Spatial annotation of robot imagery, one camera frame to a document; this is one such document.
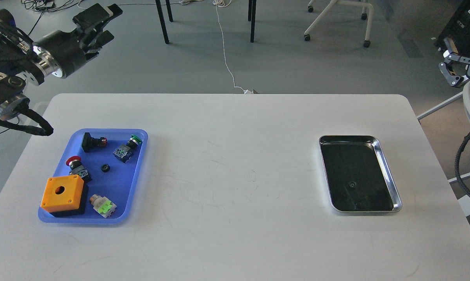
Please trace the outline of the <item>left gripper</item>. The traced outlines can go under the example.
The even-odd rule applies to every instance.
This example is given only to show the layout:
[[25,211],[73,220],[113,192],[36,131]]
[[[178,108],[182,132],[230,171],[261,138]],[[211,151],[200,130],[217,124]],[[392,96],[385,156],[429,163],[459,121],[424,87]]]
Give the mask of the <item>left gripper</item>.
[[[97,57],[103,46],[115,38],[108,30],[102,32],[103,28],[122,13],[116,4],[94,4],[73,17],[75,30],[57,30],[33,42],[36,64],[44,77],[67,78],[87,64],[87,59]],[[85,35],[79,44],[80,34]]]

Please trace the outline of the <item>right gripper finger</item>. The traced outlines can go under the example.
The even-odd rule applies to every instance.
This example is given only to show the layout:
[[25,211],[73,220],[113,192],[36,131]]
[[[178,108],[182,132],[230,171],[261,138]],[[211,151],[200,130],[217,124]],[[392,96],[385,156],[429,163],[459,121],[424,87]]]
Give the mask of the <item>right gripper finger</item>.
[[443,62],[438,65],[440,72],[451,87],[462,87],[470,81],[470,57],[459,54],[452,38],[446,37],[443,41],[447,50]]

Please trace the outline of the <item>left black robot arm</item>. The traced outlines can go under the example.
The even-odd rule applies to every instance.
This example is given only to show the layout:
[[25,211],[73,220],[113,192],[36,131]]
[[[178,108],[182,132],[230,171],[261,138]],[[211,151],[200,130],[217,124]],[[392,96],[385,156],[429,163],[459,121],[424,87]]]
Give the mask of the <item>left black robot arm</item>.
[[57,30],[33,41],[8,10],[0,9],[0,126],[51,135],[53,128],[29,107],[24,88],[28,82],[41,85],[49,75],[67,78],[96,58],[114,38],[105,26],[122,13],[116,4],[94,4],[73,17],[73,31]]

